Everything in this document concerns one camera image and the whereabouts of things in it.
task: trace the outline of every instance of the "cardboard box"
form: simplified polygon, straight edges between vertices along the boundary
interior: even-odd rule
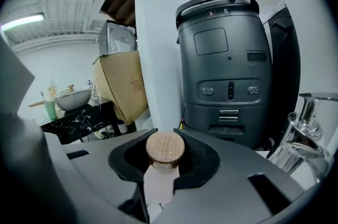
[[[94,62],[94,81],[114,103],[116,116],[131,124],[148,108],[138,51],[102,55]]]

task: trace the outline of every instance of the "black panel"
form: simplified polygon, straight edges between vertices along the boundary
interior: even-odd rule
[[[267,61],[266,53],[248,53],[248,61]]]
[[[266,137],[272,137],[276,146],[282,137],[287,115],[295,110],[301,80],[297,34],[290,22],[292,18],[287,8],[268,21],[273,46],[273,84]]]
[[[197,55],[226,52],[229,49],[223,28],[196,33],[194,38]]]

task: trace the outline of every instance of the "vent slot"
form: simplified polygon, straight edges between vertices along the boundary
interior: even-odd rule
[[[264,174],[253,175],[248,179],[272,214],[278,214],[290,205],[290,202],[285,198],[285,196]]]
[[[267,61],[266,53],[248,53],[247,56],[250,62]]]
[[[233,91],[229,93],[229,97],[233,97]],[[239,110],[234,109],[234,110],[220,110],[219,113],[219,121],[224,121],[224,122],[237,122],[238,121],[238,114]]]
[[[226,135],[243,135],[244,125],[225,126],[225,125],[210,125],[209,133],[226,134]]]
[[[80,150],[67,154],[69,160],[89,154],[86,150]]]
[[[234,138],[227,138],[227,137],[217,137],[219,139],[222,139],[224,141],[228,141],[228,142],[233,142],[234,141]]]

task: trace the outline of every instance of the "gray plastic housing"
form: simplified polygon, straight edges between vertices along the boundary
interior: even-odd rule
[[[246,0],[203,3],[183,11],[178,31],[186,125],[260,146],[272,63],[257,9]]]
[[[255,175],[263,174],[291,204],[304,193],[288,174],[247,147],[197,132],[175,131],[211,146],[221,164],[215,175],[202,186],[176,190],[173,200],[153,223],[244,224],[288,217],[283,214],[288,206],[280,212],[271,212],[269,204],[250,182]],[[45,135],[52,164],[74,204],[78,223],[142,223],[117,209],[133,198],[137,184],[122,180],[109,167],[108,156],[117,146],[147,135],[146,130],[103,141],[63,146],[56,136]],[[80,150],[89,154],[71,160],[67,158],[66,154]],[[277,196],[269,195],[273,197],[272,203],[278,203]]]

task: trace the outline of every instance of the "white wall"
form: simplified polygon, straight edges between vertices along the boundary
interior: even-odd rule
[[[19,108],[20,117],[35,119],[39,124],[47,114],[44,106],[28,107],[42,100],[40,91],[47,97],[51,77],[58,91],[74,84],[75,89],[84,89],[87,80],[92,80],[92,63],[99,56],[98,44],[63,44],[19,55],[21,62],[35,76]]]
[[[182,67],[175,11],[189,0],[135,0],[142,73],[154,127],[173,130],[182,118]]]
[[[301,53],[302,92],[338,92],[338,35],[325,0],[284,0],[295,24]],[[298,98],[300,112],[303,99]],[[323,101],[316,119],[327,145],[337,128],[338,105]]]

